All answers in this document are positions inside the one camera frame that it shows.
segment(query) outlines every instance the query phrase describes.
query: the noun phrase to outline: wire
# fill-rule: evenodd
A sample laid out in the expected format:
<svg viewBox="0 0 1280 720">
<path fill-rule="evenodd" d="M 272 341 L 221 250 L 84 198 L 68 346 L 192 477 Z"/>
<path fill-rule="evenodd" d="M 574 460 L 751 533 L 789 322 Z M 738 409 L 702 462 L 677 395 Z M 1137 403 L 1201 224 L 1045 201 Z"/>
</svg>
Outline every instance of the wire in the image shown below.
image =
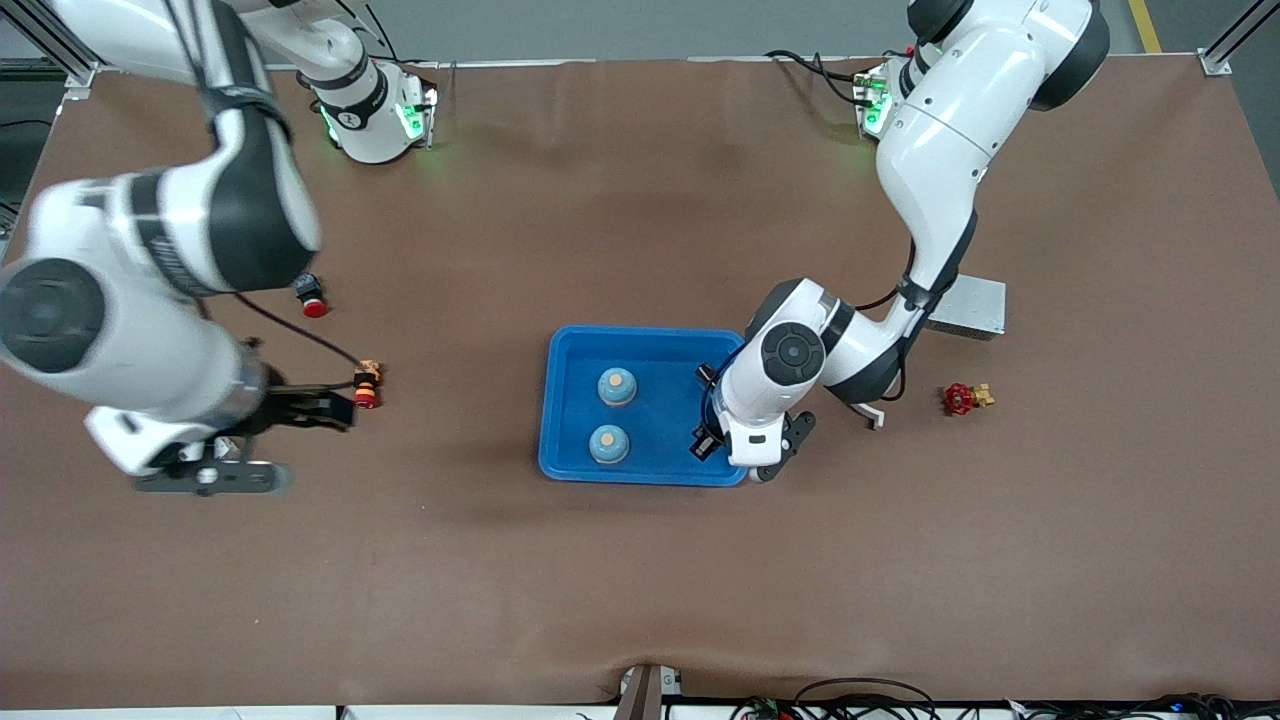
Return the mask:
<svg viewBox="0 0 1280 720">
<path fill-rule="evenodd" d="M 387 35 L 387 28 L 383 27 L 383 20 L 378 19 L 378 13 L 374 12 L 372 5 L 365 5 L 365 9 L 369 10 L 369 17 L 374 18 L 374 24 L 378 26 L 378 32 L 383 33 L 383 45 L 385 45 L 387 50 L 390 51 L 392 59 L 398 63 L 399 54 L 396 53 L 396 46 L 392 45 L 392 38 Z"/>
<path fill-rule="evenodd" d="M 929 693 L 922 691 L 920 688 L 918 688 L 915 685 L 909 685 L 906 683 L 900 683 L 897 680 L 884 680 L 884 679 L 881 679 L 881 678 L 832 678 L 829 680 L 818 680 L 817 683 L 809 683 L 808 685 L 800 688 L 800 692 L 796 693 L 796 696 L 791 700 L 791 702 L 794 705 L 800 705 L 800 698 L 803 698 L 805 694 L 808 694 L 809 692 L 815 691 L 818 688 L 826 688 L 828 685 L 852 685 L 852 684 L 858 684 L 858 685 L 888 685 L 891 688 L 901 688 L 904 691 L 913 692 L 913 693 L 923 697 L 925 700 L 925 702 L 929 703 L 931 712 L 933 714 L 934 717 L 937 717 L 938 703 L 937 703 L 937 701 L 933 700 L 933 697 L 929 696 Z"/>
<path fill-rule="evenodd" d="M 37 126 L 37 124 L 38 126 L 45 126 L 45 127 L 49 127 L 49 128 L 54 127 L 54 123 L 51 123 L 49 120 L 41 120 L 38 118 L 31 118 L 29 120 L 13 120 L 10 123 L 0 123 L 0 128 L 12 128 L 12 127 L 17 127 L 17 126 Z"/>
<path fill-rule="evenodd" d="M 906 392 L 906 357 L 899 355 L 897 357 L 897 392 L 893 395 L 882 395 L 881 400 L 884 402 L 897 402 L 902 400 L 902 393 Z"/>
<path fill-rule="evenodd" d="M 904 275 L 910 274 L 911 268 L 914 266 L 915 266 L 915 240 L 911 240 L 911 249 L 906 254 L 906 269 L 902 270 L 902 274 Z M 886 295 L 884 297 L 881 297 L 876 302 L 868 302 L 867 305 L 855 305 L 854 310 L 858 310 L 859 313 L 865 313 L 867 310 L 873 310 L 876 307 L 879 307 L 881 305 L 884 305 L 890 300 L 893 300 L 893 297 L 896 296 L 897 296 L 897 286 L 893 286 L 893 290 L 891 290 L 890 293 Z"/>
<path fill-rule="evenodd" d="M 372 38 L 374 42 L 381 45 L 383 47 L 387 47 L 387 44 L 383 42 L 383 38 L 378 37 L 378 33 L 374 32 L 374 31 L 371 31 L 371 29 L 369 29 L 367 27 L 353 27 L 351 29 L 353 29 L 356 32 L 362 32 L 362 33 L 367 35 L 370 38 Z"/>
<path fill-rule="evenodd" d="M 1213 45 L 1208 46 L 1208 50 L 1206 50 L 1204 54 L 1208 55 L 1208 54 L 1213 53 L 1215 50 L 1217 50 L 1217 46 L 1221 45 L 1222 42 L 1225 42 L 1226 38 L 1228 38 L 1228 36 L 1230 36 L 1233 32 L 1235 32 L 1235 28 L 1240 27 L 1244 23 L 1244 20 L 1248 20 L 1249 17 L 1253 14 L 1253 12 L 1262 6 L 1263 1 L 1265 0 L 1254 0 L 1253 5 L 1251 5 L 1249 9 L 1244 12 L 1244 14 L 1242 14 L 1239 18 L 1236 18 L 1235 22 L 1231 23 L 1231 27 L 1226 28 L 1226 32 L 1224 32 L 1217 40 L 1215 40 Z"/>
<path fill-rule="evenodd" d="M 854 97 L 852 95 L 845 95 L 844 92 L 840 91 L 838 87 L 836 87 L 835 81 L 831 78 L 831 73 L 827 72 L 827 65 L 822 64 L 822 55 L 814 53 L 813 54 L 813 61 L 814 61 L 814 64 L 818 65 L 818 70 L 822 73 L 822 78 L 827 81 L 827 87 L 829 87 L 831 91 L 836 94 L 836 97 L 840 97 L 841 100 L 844 100 L 845 102 L 849 102 L 854 108 L 870 108 L 872 106 L 872 104 L 869 101 L 867 101 L 867 100 L 859 100 L 859 99 Z"/>
<path fill-rule="evenodd" d="M 801 68 L 809 70 L 810 73 L 815 73 L 815 74 L 819 74 L 819 76 L 823 74 L 822 70 L 818 69 L 817 65 L 814 65 L 809 60 L 805 60 L 804 58 L 801 58 L 800 55 L 796 55 L 795 53 L 792 53 L 790 50 L 771 50 L 771 51 L 765 53 L 764 56 L 765 58 L 786 58 L 788 60 L 794 60 L 796 64 L 799 64 Z M 838 81 L 842 81 L 842 82 L 854 82 L 854 76 L 846 76 L 844 73 L 827 73 L 827 74 L 829 74 L 832 77 L 832 79 L 838 79 Z"/>
<path fill-rule="evenodd" d="M 1245 717 L 1260 717 L 1262 715 L 1274 716 L 1276 712 L 1280 712 L 1280 705 L 1265 705 L 1262 707 L 1253 707 L 1245 710 L 1244 712 L 1240 712 L 1239 715 L 1235 716 L 1235 720 L 1244 720 Z"/>
<path fill-rule="evenodd" d="M 352 366 L 356 366 L 356 368 L 360 366 L 360 359 L 358 357 L 356 357 L 355 355 L 352 355 L 352 354 L 347 352 L 346 350 L 338 347 L 337 345 L 329 342 L 328 340 L 325 340 L 325 338 L 323 338 L 323 337 L 320 337 L 320 336 L 317 336 L 315 333 L 311 333 L 308 331 L 305 331 L 305 329 L 294 325 L 293 323 L 285 320 L 284 318 L 282 318 L 282 316 L 271 313 L 270 310 L 266 310 L 261 305 L 259 305 L 259 304 L 253 302 L 252 300 L 244 297 L 239 292 L 236 292 L 236 293 L 232 293 L 232 295 L 236 296 L 236 300 L 239 300 L 241 305 L 248 307 L 250 310 L 257 313 L 259 315 L 266 318 L 268 320 L 271 320 L 273 323 L 275 323 L 275 324 L 278 324 L 278 325 L 280 325 L 283 328 L 291 329 L 291 331 L 298 333 L 300 336 L 310 340 L 311 342 L 314 342 L 316 345 L 320 345 L 320 346 L 330 350 L 335 355 L 342 356 L 343 360 L 351 363 Z"/>
<path fill-rule="evenodd" d="M 351 19 L 353 20 L 360 19 L 356 17 L 356 13 L 351 12 L 351 8 L 346 3 L 343 3 L 342 0 L 333 0 L 333 1 L 337 3 L 338 6 L 342 8 L 348 15 L 351 15 Z"/>
<path fill-rule="evenodd" d="M 196 78 L 196 90 L 204 95 L 207 90 L 205 85 L 205 65 L 204 63 L 197 63 L 196 56 L 191 51 L 191 45 L 187 42 L 187 33 L 182 32 L 182 23 L 178 22 L 178 12 L 173 6 L 173 0 L 164 0 L 165 10 L 169 12 L 169 19 L 173 20 L 173 28 L 178 32 L 178 45 L 182 46 L 182 55 L 187 59 L 187 64 L 191 65 L 191 73 Z M 196 9 L 191 3 L 187 3 L 187 9 L 191 12 L 191 22 L 196 23 Z"/>
</svg>

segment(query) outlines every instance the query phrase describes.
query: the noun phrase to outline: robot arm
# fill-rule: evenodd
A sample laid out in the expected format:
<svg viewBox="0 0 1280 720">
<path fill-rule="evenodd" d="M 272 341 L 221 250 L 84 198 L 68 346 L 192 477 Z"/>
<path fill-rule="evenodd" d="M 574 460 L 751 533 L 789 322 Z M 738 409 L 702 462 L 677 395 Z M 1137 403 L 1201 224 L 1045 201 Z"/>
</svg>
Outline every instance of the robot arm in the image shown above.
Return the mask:
<svg viewBox="0 0 1280 720">
<path fill-rule="evenodd" d="M 911 231 L 914 263 L 879 322 L 809 279 L 765 297 L 746 345 L 714 380 L 703 418 L 704 434 L 724 441 L 733 465 L 777 466 L 794 454 L 783 442 L 787 411 L 814 384 L 846 405 L 873 402 L 892 387 L 959 274 L 987 165 L 1028 108 L 1074 96 L 1110 45 L 1106 20 L 1088 0 L 914 0 L 909 19 L 922 37 L 919 54 L 877 73 L 888 82 L 867 81 L 888 97 L 870 97 L 861 119 L 879 138 L 876 169 Z M 695 452 L 704 455 L 705 443 Z"/>
<path fill-rule="evenodd" d="M 370 59 L 337 22 L 334 0 L 224 0 L 257 42 L 296 64 L 320 100 L 330 140 L 360 163 L 388 163 L 430 146 L 436 92 L 392 63 Z M 193 82 L 164 0 L 55 0 L 63 20 L 113 65 Z M 348 6 L 366 3 L 353 0 Z"/>
<path fill-rule="evenodd" d="M 90 433 L 137 477 L 223 430 L 283 421 L 288 411 L 270 387 L 278 378 L 197 316 L 192 299 L 287 287 L 320 247 L 257 46 L 228 5 L 173 5 L 169 36 L 151 36 L 150 60 L 183 67 L 177 33 L 187 38 L 187 74 L 155 74 L 198 82 L 215 151 L 189 165 L 50 187 L 33 205 L 26 254 L 0 272 L 0 355 L 99 405 Z"/>
</svg>

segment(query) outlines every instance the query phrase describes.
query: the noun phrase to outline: brown work surface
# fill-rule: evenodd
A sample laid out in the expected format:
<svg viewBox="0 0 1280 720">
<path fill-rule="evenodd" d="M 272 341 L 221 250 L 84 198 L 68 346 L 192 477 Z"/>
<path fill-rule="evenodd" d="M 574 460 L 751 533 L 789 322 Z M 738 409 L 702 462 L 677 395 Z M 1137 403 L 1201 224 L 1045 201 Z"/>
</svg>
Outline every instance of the brown work surface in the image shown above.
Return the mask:
<svg viewBox="0 0 1280 720">
<path fill-rule="evenodd" d="M 1009 283 L 1009 334 L 925 334 L 883 432 L 817 391 L 777 482 L 703 491 L 545 479 L 548 341 L 741 329 L 804 274 L 882 295 L 908 233 L 872 146 L 764 63 L 433 77 L 438 149 L 387 167 L 278 78 L 335 306 L 307 327 L 389 368 L 352 433 L 264 436 L 285 493 L 137 495 L 87 406 L 0 373 L 0 703 L 582 702 L 641 661 L 690 693 L 1280 694 L 1280 204 L 1229 81 L 1112 59 L 1027 118 L 963 268 Z M 189 90 L 101 76 L 37 186 L 206 151 Z M 214 311 L 294 380 L 347 373 Z M 997 404 L 943 416 L 957 380 Z"/>
</svg>

